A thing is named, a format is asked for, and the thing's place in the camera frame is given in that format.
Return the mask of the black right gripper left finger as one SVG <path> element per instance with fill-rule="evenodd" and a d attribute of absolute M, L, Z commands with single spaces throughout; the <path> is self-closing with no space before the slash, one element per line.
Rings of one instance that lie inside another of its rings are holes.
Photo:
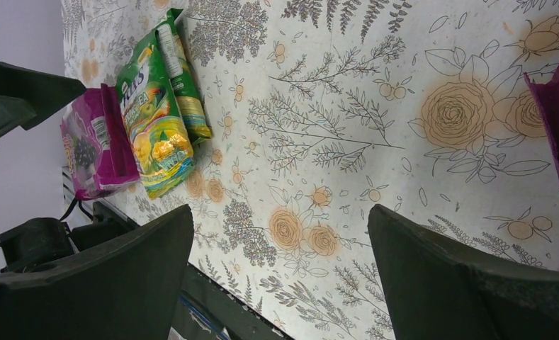
<path fill-rule="evenodd" d="M 0 339 L 166 339 L 193 243 L 187 205 L 39 266 L 0 274 Z"/>

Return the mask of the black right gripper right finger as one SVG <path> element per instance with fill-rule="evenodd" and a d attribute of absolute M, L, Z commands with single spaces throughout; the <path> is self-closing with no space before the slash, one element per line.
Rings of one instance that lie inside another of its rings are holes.
<path fill-rule="evenodd" d="M 376 205 L 368 233 L 397 339 L 559 339 L 559 272 L 502 259 Z"/>

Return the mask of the green Fox's candy bag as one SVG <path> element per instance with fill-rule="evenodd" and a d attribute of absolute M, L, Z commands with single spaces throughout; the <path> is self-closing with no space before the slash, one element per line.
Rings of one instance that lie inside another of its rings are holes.
<path fill-rule="evenodd" d="M 155 30 L 136 44 L 115 90 L 140 180 L 158 198 L 192 172 L 193 148 Z"/>

